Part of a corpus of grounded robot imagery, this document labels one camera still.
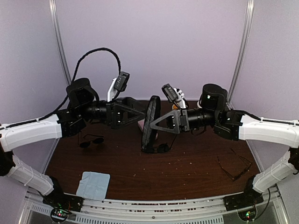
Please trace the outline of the black sunglasses dark lenses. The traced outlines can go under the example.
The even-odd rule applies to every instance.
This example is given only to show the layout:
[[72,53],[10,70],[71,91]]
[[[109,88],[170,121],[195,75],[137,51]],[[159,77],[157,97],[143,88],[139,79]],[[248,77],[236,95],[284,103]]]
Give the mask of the black sunglasses dark lenses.
[[168,143],[162,143],[157,147],[154,146],[154,140],[149,140],[149,142],[142,144],[141,151],[147,154],[161,154],[169,152],[172,149],[176,138],[177,135],[175,135],[170,145],[168,145]]

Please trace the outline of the blue cleaning cloth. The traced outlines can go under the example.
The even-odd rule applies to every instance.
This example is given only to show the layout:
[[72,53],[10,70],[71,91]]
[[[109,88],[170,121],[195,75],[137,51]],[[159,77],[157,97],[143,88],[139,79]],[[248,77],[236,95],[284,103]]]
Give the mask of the blue cleaning cloth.
[[76,191],[76,196],[102,201],[106,198],[110,174],[85,171]]

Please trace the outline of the pink glasses case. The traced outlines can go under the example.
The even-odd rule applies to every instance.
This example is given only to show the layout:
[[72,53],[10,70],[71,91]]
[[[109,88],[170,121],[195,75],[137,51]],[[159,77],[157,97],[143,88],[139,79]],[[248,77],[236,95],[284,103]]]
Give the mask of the pink glasses case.
[[[143,139],[144,122],[145,122],[145,119],[142,119],[142,120],[140,120],[140,121],[137,122],[138,127],[141,130],[141,132],[142,132],[141,141]],[[156,135],[155,135],[155,140],[158,140],[158,133],[157,132],[156,132]]]

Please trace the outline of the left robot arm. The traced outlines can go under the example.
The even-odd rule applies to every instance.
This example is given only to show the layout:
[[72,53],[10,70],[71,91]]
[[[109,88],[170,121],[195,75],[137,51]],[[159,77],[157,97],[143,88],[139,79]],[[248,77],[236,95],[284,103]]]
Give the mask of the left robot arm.
[[127,86],[128,77],[118,76],[108,91],[107,100],[100,100],[88,78],[80,78],[66,88],[69,104],[45,118],[27,120],[0,127],[0,175],[11,177],[37,190],[57,207],[67,203],[57,179],[44,175],[22,162],[13,149],[48,139],[67,138],[78,134],[87,123],[102,123],[118,129],[145,117],[145,107],[132,98],[118,98]]

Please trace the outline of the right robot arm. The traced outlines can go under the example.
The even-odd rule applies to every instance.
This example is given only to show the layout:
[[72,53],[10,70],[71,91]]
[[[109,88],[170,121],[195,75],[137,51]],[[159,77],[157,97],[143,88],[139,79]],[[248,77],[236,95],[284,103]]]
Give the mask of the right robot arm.
[[228,92],[216,84],[205,84],[198,107],[181,107],[185,102],[182,93],[169,84],[162,87],[168,101],[177,108],[160,115],[161,100],[152,96],[146,111],[142,133],[142,151],[160,153],[153,144],[158,131],[180,134],[200,127],[211,126],[213,132],[227,140],[259,140],[286,145],[289,150],[270,168],[248,179],[240,203],[251,205],[269,187],[299,172],[299,122],[298,120],[277,120],[257,117],[242,110],[226,107]]

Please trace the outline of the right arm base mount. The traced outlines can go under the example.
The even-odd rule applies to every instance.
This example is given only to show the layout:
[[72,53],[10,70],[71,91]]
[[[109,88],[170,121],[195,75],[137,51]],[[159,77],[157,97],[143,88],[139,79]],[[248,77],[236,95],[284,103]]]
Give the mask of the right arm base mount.
[[223,201],[226,211],[238,210],[238,217],[248,223],[256,220],[256,205],[263,202],[263,197],[252,186],[247,186],[242,193],[225,196]]

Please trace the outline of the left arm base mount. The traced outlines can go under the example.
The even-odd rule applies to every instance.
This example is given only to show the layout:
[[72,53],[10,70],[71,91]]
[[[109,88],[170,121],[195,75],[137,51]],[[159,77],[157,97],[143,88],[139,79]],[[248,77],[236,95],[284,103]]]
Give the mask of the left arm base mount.
[[48,195],[40,195],[43,198],[43,203],[52,207],[50,218],[55,223],[66,221],[72,211],[80,212],[84,199],[79,196],[65,194],[56,178],[50,177],[53,182],[53,191]]

